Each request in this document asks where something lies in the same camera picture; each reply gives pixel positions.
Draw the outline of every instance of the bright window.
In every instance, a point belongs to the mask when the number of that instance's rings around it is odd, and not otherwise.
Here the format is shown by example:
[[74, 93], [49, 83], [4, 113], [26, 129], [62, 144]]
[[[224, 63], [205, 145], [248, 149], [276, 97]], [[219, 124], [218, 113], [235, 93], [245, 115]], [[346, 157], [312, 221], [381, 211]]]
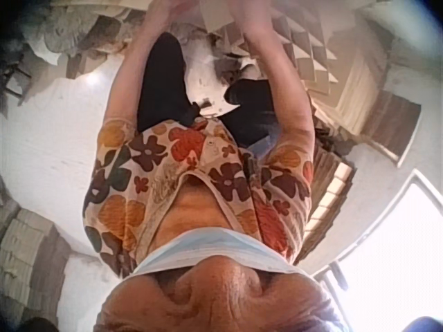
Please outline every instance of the bright window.
[[340, 260], [347, 291], [327, 273], [354, 332], [403, 331], [422, 316], [443, 320], [441, 196], [430, 193], [411, 181], [368, 238]]

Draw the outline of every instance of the wrinkled skin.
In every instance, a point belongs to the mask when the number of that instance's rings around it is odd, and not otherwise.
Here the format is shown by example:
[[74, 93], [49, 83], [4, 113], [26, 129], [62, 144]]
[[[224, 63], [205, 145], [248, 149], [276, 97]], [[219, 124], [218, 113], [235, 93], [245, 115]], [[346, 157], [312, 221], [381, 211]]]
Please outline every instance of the wrinkled skin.
[[227, 257], [128, 279], [94, 331], [343, 331], [322, 288], [303, 275], [263, 273]]

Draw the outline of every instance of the woman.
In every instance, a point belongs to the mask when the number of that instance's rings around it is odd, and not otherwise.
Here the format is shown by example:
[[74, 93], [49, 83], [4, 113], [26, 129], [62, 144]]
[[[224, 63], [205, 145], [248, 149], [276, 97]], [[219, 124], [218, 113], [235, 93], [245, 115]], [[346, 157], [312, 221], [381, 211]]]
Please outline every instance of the woman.
[[84, 224], [126, 280], [97, 331], [332, 331], [329, 297], [292, 266], [311, 207], [314, 125], [266, 0], [229, 0], [269, 77], [282, 133], [263, 163], [196, 117], [178, 41], [192, 0], [154, 0], [109, 96]]

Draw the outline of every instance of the face mask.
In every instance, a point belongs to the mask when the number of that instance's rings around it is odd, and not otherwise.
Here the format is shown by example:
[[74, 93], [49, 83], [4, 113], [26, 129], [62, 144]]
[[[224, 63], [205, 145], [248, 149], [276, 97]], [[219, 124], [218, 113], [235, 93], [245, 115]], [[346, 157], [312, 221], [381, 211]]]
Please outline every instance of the face mask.
[[152, 252], [128, 278], [195, 266], [211, 256], [226, 256], [255, 270], [307, 276], [303, 270], [290, 265], [277, 252], [250, 236], [223, 228], [199, 228]]

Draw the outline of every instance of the floral shirt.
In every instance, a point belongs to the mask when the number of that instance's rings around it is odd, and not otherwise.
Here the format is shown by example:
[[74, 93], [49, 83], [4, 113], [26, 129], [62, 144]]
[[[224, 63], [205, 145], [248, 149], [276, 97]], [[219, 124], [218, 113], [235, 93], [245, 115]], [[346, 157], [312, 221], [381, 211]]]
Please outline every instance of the floral shirt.
[[261, 164], [235, 144], [217, 119], [192, 128], [168, 120], [136, 133], [124, 120], [106, 122], [84, 208], [93, 248], [120, 277], [146, 258], [163, 217], [187, 176], [205, 183], [231, 228], [292, 264], [311, 208], [311, 156], [293, 142]]

